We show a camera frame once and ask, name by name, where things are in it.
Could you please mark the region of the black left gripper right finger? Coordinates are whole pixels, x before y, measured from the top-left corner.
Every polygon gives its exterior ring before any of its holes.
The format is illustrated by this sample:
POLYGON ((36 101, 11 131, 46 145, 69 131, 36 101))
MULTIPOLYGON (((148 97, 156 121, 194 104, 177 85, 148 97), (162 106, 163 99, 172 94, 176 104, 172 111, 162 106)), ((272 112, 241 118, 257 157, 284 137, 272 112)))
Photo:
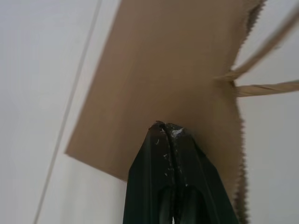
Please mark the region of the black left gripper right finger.
POLYGON ((239 224, 215 166, 183 127, 165 124, 175 172, 175 224, 239 224))

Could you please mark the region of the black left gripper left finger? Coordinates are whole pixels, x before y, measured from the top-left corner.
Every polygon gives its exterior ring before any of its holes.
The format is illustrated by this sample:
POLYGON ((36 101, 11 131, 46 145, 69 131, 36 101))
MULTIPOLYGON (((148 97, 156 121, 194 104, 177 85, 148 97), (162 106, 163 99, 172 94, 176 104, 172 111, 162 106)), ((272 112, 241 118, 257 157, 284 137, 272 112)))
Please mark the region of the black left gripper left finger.
POLYGON ((149 129, 128 173, 124 224, 172 224, 175 177, 165 124, 149 129))

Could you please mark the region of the brown paper bag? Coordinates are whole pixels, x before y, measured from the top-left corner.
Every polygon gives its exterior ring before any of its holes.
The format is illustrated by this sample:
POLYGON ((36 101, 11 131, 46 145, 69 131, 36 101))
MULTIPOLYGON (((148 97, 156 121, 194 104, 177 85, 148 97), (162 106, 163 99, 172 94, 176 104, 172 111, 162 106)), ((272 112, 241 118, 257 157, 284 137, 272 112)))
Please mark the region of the brown paper bag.
POLYGON ((122 0, 66 153, 128 182, 156 122, 187 130, 215 166, 239 224, 249 224, 237 99, 299 91, 299 80, 236 86, 299 21, 299 4, 240 67, 265 0, 122 0))

